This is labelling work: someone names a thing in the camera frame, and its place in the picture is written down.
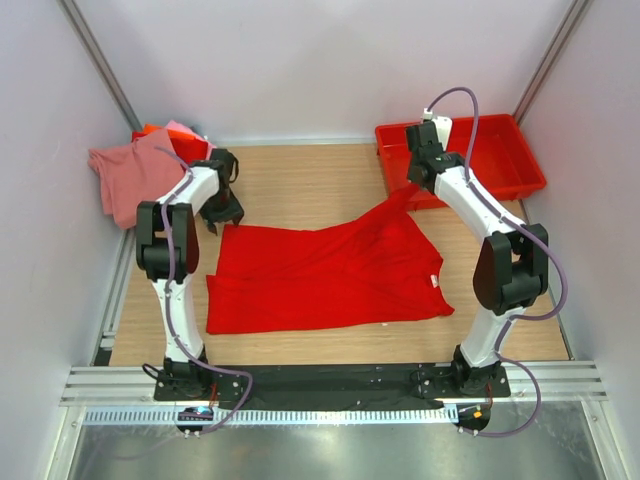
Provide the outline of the dusty pink folded t shirt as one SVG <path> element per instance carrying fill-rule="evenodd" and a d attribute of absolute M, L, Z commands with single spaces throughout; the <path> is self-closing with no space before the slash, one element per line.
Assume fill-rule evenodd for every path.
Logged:
<path fill-rule="evenodd" d="M 156 130 L 133 142 L 90 149 L 88 165 L 99 176 L 103 212 L 123 229 L 136 225 L 140 202 L 155 201 L 184 177 L 167 130 Z"/>

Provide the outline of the aluminium frame post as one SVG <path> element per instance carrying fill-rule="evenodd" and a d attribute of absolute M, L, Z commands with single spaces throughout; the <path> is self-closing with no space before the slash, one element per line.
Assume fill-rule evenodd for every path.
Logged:
<path fill-rule="evenodd" d="M 131 131 L 140 131 L 142 129 L 142 123 L 135 113 L 133 106 L 112 70 L 107 57 L 103 53 L 98 40 L 77 2 L 74 0 L 60 0 L 58 1 L 58 5 L 67 17 L 93 67 L 103 81 L 128 127 Z"/>
<path fill-rule="evenodd" d="M 512 114 L 518 125 L 521 125 L 538 97 L 553 69 L 559 62 L 564 50 L 589 11 L 592 0 L 573 0 L 554 32 L 544 54 L 535 68 L 530 81 L 521 95 Z"/>

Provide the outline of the right aluminium frame post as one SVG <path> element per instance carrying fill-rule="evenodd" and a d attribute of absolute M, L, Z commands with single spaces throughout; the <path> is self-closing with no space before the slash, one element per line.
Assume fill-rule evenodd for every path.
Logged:
<path fill-rule="evenodd" d="M 553 69 L 559 62 L 564 50 L 589 11 L 592 0 L 573 0 L 554 32 L 544 54 L 535 68 L 530 81 L 521 95 L 512 114 L 518 125 L 521 125 L 538 97 Z"/>

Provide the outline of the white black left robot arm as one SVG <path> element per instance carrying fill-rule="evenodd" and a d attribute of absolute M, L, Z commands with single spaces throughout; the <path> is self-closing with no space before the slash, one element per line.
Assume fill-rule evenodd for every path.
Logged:
<path fill-rule="evenodd" d="M 184 176 L 167 194 L 137 206 L 136 262 L 158 297 L 166 336 L 162 367 L 145 364 L 143 371 L 155 381 L 157 401 L 204 400 L 223 375 L 246 375 L 209 364 L 192 288 L 200 258 L 195 217 L 201 215 L 213 234 L 219 224 L 237 226 L 244 217 L 231 190 L 239 162 L 222 148 L 190 165 L 171 150 L 160 147 L 158 151 L 177 161 Z"/>

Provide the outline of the red folded t shirt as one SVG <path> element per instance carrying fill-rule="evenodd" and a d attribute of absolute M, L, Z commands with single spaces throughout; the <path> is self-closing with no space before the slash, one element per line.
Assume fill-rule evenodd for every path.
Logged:
<path fill-rule="evenodd" d="M 157 148 L 170 150 L 187 164 L 209 158 L 209 144 L 193 134 L 161 128 L 133 132 L 131 140 L 150 151 Z"/>

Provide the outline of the red t shirt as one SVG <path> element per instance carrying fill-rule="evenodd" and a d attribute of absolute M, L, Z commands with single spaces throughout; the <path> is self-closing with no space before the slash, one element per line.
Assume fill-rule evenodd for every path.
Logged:
<path fill-rule="evenodd" d="M 421 321 L 454 309 L 443 258 L 407 211 L 406 186 L 359 218 L 320 230 L 227 226 L 206 278 L 211 335 Z"/>
<path fill-rule="evenodd" d="M 150 151 L 157 148 L 170 150 L 187 164 L 209 158 L 209 144 L 193 134 L 161 128 L 133 132 L 131 140 Z"/>

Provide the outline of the red plastic tray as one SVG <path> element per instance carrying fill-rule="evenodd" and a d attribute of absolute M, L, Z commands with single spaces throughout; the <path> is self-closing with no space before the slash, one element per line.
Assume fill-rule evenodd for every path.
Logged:
<path fill-rule="evenodd" d="M 375 128 L 377 154 L 389 193 L 408 185 L 407 126 L 395 123 Z M 525 199 L 547 184 L 525 137 L 508 114 L 484 115 L 479 119 L 471 168 L 500 201 Z"/>

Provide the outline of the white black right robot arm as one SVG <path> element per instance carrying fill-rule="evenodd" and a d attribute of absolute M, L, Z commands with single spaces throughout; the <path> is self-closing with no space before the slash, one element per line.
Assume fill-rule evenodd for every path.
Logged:
<path fill-rule="evenodd" d="M 455 391 L 476 396 L 496 378 L 502 345 L 516 318 L 546 292 L 548 260 L 540 246 L 548 244 L 548 233 L 506 210 L 462 155 L 445 150 L 448 130 L 439 118 L 405 128 L 407 179 L 449 206 L 480 243 L 472 279 L 479 308 L 454 351 L 450 372 Z"/>

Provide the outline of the light pink folded t shirt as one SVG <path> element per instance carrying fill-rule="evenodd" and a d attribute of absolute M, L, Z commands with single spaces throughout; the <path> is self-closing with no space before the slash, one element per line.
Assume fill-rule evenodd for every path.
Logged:
<path fill-rule="evenodd" d="M 208 137 L 206 135 L 197 133 L 194 127 L 188 127 L 180 122 L 171 120 L 165 125 L 165 128 L 171 131 L 191 135 L 198 140 L 204 141 L 210 150 L 215 148 L 215 145 L 208 140 Z"/>

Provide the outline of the orange folded t shirt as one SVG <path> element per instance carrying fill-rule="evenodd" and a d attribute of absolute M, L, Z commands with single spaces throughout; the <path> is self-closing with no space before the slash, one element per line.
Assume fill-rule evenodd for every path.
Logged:
<path fill-rule="evenodd" d="M 158 125 L 151 125 L 151 124 L 146 124 L 142 130 L 142 133 L 144 135 L 148 135 L 150 133 L 153 133 L 157 130 L 161 130 L 162 126 L 158 126 Z"/>

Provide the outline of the left aluminium frame post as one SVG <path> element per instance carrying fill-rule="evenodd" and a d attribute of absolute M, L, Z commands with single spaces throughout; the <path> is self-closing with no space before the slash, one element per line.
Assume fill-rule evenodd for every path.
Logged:
<path fill-rule="evenodd" d="M 142 129 L 142 123 L 135 113 L 133 106 L 112 70 L 107 57 L 103 53 L 98 40 L 77 2 L 74 0 L 60 0 L 58 1 L 58 5 L 67 17 L 93 67 L 103 81 L 128 127 L 131 131 L 140 131 Z"/>

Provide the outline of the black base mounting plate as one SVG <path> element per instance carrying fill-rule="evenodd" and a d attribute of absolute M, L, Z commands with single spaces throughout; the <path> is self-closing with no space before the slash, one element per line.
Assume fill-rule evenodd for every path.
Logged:
<path fill-rule="evenodd" d="M 399 411 L 436 409 L 454 398 L 507 398 L 511 391 L 502 367 L 462 383 L 447 363 L 256 365 L 234 366 L 236 374 L 214 373 L 198 366 L 148 363 L 156 401 L 205 401 L 230 410 Z"/>

